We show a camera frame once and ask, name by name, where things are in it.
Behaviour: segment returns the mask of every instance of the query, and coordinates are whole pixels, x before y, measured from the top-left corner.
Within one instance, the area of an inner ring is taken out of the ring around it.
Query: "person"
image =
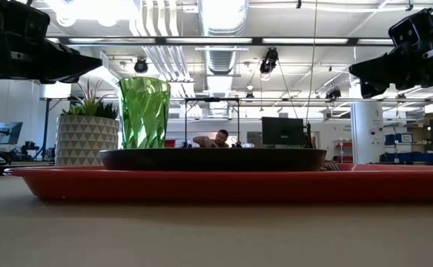
[[[206,136],[197,136],[194,142],[199,144],[201,148],[229,148],[230,146],[225,143],[228,139],[228,132],[220,130],[216,133],[215,139],[210,139]]]

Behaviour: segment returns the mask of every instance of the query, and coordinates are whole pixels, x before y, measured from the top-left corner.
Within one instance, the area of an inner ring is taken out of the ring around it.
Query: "black bowl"
[[[100,151],[107,170],[318,171],[326,151],[290,148],[162,148]]]

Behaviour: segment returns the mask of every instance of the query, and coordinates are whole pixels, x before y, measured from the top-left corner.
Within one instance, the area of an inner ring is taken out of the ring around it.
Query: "table surface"
[[[0,177],[2,266],[433,266],[433,205],[42,202]]]

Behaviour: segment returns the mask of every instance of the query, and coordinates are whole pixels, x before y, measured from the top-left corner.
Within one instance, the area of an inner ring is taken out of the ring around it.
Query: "green glass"
[[[132,77],[121,87],[122,147],[164,148],[171,86],[159,79]]]

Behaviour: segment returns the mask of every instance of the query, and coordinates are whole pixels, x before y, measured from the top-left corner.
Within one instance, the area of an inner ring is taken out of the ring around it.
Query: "white geometric planter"
[[[95,116],[59,116],[56,166],[102,165],[99,151],[118,149],[119,123]]]

